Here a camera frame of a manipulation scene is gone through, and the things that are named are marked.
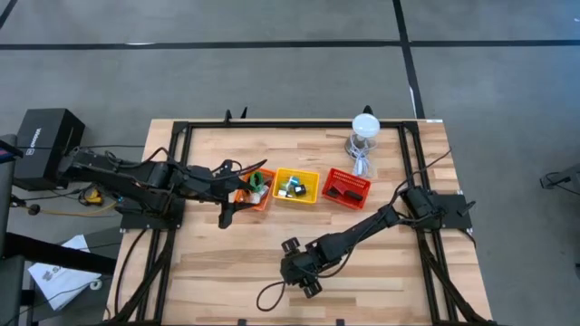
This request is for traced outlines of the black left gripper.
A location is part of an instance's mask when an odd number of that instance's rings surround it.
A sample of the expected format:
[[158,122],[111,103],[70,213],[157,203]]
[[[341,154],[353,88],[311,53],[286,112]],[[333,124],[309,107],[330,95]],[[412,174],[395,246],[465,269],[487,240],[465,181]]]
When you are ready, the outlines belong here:
[[237,190],[246,190],[254,186],[249,176],[240,177],[240,170],[233,170],[232,165],[221,165],[210,169],[201,166],[187,166],[180,169],[180,196],[199,202],[222,203],[218,216],[218,227],[227,229],[233,221],[233,215],[240,210],[255,206],[252,203],[229,203],[229,194]]

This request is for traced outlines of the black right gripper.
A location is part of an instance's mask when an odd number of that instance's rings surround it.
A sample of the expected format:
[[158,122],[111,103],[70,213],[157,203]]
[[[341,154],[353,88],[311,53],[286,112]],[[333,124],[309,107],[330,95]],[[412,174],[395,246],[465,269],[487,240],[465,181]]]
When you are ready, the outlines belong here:
[[323,290],[318,274],[326,259],[318,247],[301,252],[299,246],[296,237],[282,243],[284,258],[281,261],[280,273],[285,283],[301,285],[305,297],[311,299]]

